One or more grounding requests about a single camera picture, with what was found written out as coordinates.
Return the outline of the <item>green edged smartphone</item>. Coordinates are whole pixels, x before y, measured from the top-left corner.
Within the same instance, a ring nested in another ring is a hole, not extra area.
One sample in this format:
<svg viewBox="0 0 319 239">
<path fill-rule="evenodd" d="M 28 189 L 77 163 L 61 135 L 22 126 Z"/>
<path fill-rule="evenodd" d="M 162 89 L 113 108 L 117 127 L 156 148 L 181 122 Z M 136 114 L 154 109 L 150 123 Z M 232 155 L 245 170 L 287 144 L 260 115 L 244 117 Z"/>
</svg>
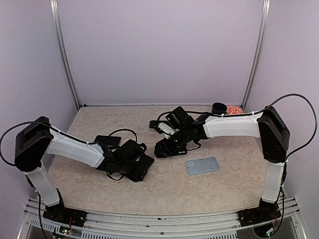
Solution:
<svg viewBox="0 0 319 239">
<path fill-rule="evenodd" d="M 139 160 L 133 163 L 133 168 L 127 178 L 133 182 L 142 182 L 154 162 L 155 160 L 152 157 L 146 154 L 141 155 Z"/>
</svg>

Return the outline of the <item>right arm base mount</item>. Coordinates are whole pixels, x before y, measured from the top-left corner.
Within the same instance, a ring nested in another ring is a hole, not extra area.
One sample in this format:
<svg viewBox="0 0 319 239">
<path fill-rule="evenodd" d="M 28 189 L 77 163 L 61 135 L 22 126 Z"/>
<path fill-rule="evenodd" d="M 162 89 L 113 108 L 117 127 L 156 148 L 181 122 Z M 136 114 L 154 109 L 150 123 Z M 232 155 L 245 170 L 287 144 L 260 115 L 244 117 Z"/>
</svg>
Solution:
<svg viewBox="0 0 319 239">
<path fill-rule="evenodd" d="M 267 222 L 282 216 L 277 202 L 268 203 L 262 199 L 257 207 L 239 210 L 237 214 L 242 227 Z"/>
</svg>

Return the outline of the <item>right aluminium frame post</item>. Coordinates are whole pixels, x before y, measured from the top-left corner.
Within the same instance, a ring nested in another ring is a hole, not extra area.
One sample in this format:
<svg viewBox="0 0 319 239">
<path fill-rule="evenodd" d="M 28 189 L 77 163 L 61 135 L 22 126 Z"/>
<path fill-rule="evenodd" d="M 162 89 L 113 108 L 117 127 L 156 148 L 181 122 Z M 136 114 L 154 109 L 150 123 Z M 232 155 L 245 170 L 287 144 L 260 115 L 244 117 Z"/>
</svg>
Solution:
<svg viewBox="0 0 319 239">
<path fill-rule="evenodd" d="M 252 61 L 252 66 L 251 70 L 249 73 L 249 78 L 248 78 L 248 83 L 245 89 L 244 97 L 241 103 L 241 108 L 243 110 L 246 110 L 249 99 L 251 97 L 254 83 L 256 80 L 256 74 L 258 71 L 258 66 L 259 62 L 261 59 L 262 55 L 262 50 L 263 50 L 263 44 L 264 44 L 264 39 L 266 35 L 266 30 L 267 30 L 267 23 L 269 19 L 269 12 L 270 12 L 270 6 L 271 6 L 271 1 L 270 0 L 264 0 L 263 1 L 263 7 L 262 7 L 262 13 L 261 13 L 261 20 L 260 20 L 260 25 L 259 25 L 259 31 L 258 31 L 258 37 L 257 37 L 257 43 L 255 47 L 255 52 L 253 56 L 253 61 Z"/>
</svg>

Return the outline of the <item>front aluminium rail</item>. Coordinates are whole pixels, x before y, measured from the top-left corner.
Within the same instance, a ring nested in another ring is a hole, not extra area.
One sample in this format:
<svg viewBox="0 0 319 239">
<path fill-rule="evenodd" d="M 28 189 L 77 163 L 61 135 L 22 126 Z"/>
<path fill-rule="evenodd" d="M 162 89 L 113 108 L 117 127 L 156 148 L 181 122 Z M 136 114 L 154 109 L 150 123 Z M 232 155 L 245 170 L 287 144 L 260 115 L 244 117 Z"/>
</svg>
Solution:
<svg viewBox="0 0 319 239">
<path fill-rule="evenodd" d="M 17 238 L 41 238 L 41 229 L 45 229 L 49 238 L 66 239 L 255 239 L 255 232 L 279 223 L 278 232 L 270 238 L 307 239 L 309 236 L 296 200 L 286 198 L 278 204 L 283 219 L 246 226 L 241 225 L 236 211 L 173 216 L 88 211 L 82 227 L 72 225 L 71 231 L 64 233 L 66 224 L 39 219 L 44 205 L 31 198 L 20 221 Z"/>
</svg>

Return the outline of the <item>red white patterned bowl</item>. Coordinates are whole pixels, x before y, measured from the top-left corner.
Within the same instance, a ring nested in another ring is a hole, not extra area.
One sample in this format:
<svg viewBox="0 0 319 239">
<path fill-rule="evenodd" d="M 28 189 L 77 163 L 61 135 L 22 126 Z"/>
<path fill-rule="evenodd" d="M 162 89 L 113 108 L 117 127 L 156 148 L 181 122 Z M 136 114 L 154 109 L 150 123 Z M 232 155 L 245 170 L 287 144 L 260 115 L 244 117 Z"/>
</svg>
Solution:
<svg viewBox="0 0 319 239">
<path fill-rule="evenodd" d="M 239 106 L 227 106 L 226 113 L 228 115 L 241 115 L 244 114 L 244 110 Z"/>
</svg>

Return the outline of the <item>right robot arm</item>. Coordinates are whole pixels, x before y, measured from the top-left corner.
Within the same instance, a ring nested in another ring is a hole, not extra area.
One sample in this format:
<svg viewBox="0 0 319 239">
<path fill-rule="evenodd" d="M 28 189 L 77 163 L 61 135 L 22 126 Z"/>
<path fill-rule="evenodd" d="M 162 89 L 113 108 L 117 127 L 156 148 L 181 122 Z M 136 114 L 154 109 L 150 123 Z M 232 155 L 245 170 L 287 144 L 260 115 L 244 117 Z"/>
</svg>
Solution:
<svg viewBox="0 0 319 239">
<path fill-rule="evenodd" d="M 226 136 L 254 137 L 261 142 L 261 152 L 266 160 L 266 177 L 262 193 L 262 205 L 255 210 L 255 217 L 265 221 L 274 211 L 287 160 L 290 132 L 274 109 L 269 107 L 259 113 L 251 112 L 239 115 L 215 115 L 200 113 L 194 119 L 191 112 L 177 107 L 165 114 L 165 120 L 152 120 L 149 127 L 164 139 L 155 145 L 157 158 L 167 158 L 187 153 L 187 144 L 200 140 Z"/>
</svg>

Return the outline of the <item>aluminium frame post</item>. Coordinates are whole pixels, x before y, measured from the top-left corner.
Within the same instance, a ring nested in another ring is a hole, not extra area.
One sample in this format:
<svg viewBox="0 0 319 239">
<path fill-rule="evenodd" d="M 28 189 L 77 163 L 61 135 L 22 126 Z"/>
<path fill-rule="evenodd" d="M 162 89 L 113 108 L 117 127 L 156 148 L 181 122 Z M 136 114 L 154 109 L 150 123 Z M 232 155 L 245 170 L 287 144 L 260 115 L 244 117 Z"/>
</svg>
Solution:
<svg viewBox="0 0 319 239">
<path fill-rule="evenodd" d="M 255 47 L 255 52 L 253 56 L 253 61 L 252 61 L 252 66 L 251 70 L 249 73 L 249 78 L 248 78 L 248 83 L 245 89 L 244 97 L 241 103 L 241 108 L 243 110 L 246 110 L 249 99 L 251 97 L 254 83 L 256 80 L 256 74 L 258 71 L 258 66 L 259 62 L 261 59 L 262 55 L 262 50 L 263 50 L 263 44 L 264 44 L 264 39 L 266 35 L 266 30 L 267 30 L 267 23 L 269 19 L 269 12 L 270 12 L 270 6 L 271 6 L 271 1 L 270 0 L 264 0 L 263 1 L 263 7 L 262 7 L 262 13 L 261 13 L 261 20 L 260 20 L 260 25 L 259 25 L 259 31 L 258 31 L 258 37 L 257 37 L 257 43 Z"/>
<path fill-rule="evenodd" d="M 57 42 L 58 42 L 59 52 L 60 52 L 60 56 L 62 60 L 62 65 L 63 65 L 63 69 L 67 79 L 67 84 L 69 86 L 75 108 L 76 110 L 79 110 L 81 108 L 81 103 L 76 90 L 75 82 L 73 80 L 73 76 L 72 76 L 72 72 L 71 72 L 71 68 L 70 68 L 70 64 L 69 64 L 69 60 L 67 56 L 57 0 L 50 0 L 50 9 L 51 9 L 51 14 L 52 14 L 55 32 L 57 36 Z"/>
</svg>

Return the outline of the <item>light blue phone case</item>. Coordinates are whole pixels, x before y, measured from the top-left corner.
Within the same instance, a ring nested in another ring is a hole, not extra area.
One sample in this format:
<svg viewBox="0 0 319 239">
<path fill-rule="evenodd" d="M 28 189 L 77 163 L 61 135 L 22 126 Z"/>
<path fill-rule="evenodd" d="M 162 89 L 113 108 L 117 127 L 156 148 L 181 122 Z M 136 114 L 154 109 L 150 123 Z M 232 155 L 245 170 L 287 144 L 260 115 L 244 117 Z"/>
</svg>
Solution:
<svg viewBox="0 0 319 239">
<path fill-rule="evenodd" d="M 220 169 L 220 165 L 215 157 L 207 157 L 189 160 L 185 163 L 188 175 L 199 175 L 215 172 Z"/>
</svg>

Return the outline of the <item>left aluminium frame post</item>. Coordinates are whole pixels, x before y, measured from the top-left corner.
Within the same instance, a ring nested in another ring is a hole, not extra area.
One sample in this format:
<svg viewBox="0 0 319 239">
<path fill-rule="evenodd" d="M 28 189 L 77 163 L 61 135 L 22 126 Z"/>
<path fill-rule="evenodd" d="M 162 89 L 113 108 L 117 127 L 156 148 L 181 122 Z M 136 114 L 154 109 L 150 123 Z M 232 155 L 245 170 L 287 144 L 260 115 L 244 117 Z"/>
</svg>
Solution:
<svg viewBox="0 0 319 239">
<path fill-rule="evenodd" d="M 51 9 L 51 14 L 52 14 L 55 32 L 57 36 L 57 42 L 58 42 L 59 52 L 60 52 L 60 56 L 62 60 L 62 65 L 63 65 L 63 69 L 67 79 L 67 84 L 69 86 L 75 108 L 76 110 L 79 110 L 81 108 L 81 103 L 76 90 L 75 82 L 73 80 L 73 76 L 72 76 L 72 72 L 71 72 L 71 68 L 70 68 L 70 64 L 69 64 L 69 60 L 67 56 L 57 0 L 50 0 L 50 9 Z"/>
</svg>

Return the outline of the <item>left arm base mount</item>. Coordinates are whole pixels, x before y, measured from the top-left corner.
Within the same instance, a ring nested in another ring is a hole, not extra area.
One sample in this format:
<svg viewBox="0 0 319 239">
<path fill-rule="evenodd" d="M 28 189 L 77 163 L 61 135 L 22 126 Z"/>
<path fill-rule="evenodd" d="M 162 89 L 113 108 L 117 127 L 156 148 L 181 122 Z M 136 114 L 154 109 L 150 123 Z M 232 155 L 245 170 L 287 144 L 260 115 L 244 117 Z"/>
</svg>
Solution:
<svg viewBox="0 0 319 239">
<path fill-rule="evenodd" d="M 62 203 L 45 206 L 43 217 L 70 226 L 84 227 L 87 213 L 82 210 L 65 207 Z"/>
</svg>

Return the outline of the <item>dark green mug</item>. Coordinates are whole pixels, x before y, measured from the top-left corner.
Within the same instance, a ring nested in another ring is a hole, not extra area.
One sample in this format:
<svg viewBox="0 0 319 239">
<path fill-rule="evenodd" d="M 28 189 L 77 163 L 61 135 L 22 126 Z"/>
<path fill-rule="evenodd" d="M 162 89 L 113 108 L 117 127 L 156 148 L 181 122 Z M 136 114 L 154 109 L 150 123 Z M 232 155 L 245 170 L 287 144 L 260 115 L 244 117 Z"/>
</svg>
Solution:
<svg viewBox="0 0 319 239">
<path fill-rule="evenodd" d="M 223 103 L 216 102 L 212 105 L 211 112 L 215 115 L 227 114 L 227 106 Z"/>
</svg>

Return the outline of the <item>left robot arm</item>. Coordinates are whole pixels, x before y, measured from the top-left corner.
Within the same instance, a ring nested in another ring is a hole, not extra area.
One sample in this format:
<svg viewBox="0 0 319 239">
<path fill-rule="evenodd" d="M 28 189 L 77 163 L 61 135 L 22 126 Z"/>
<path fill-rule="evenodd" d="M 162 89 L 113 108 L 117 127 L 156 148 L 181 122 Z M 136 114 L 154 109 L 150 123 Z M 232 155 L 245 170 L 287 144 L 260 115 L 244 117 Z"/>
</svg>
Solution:
<svg viewBox="0 0 319 239">
<path fill-rule="evenodd" d="M 142 182 L 155 161 L 146 155 L 144 143 L 138 143 L 136 139 L 121 143 L 121 138 L 113 132 L 87 142 L 53 127 L 47 117 L 39 117 L 25 125 L 27 127 L 15 139 L 14 163 L 44 204 L 50 207 L 50 213 L 61 222 L 69 218 L 70 211 L 63 205 L 58 189 L 42 166 L 44 155 L 69 158 L 103 171 L 108 177 L 116 173 L 133 182 Z"/>
</svg>

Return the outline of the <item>black phone case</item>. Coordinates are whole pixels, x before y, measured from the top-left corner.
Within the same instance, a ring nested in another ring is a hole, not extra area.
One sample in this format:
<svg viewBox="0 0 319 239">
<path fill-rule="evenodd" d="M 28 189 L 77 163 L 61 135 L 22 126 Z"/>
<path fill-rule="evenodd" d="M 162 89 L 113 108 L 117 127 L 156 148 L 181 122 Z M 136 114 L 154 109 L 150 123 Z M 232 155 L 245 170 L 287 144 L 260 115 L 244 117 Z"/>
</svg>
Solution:
<svg viewBox="0 0 319 239">
<path fill-rule="evenodd" d="M 180 156 L 180 155 L 185 155 L 187 154 L 187 149 L 186 147 L 181 147 L 181 148 L 174 148 L 170 151 L 170 156 Z"/>
</svg>

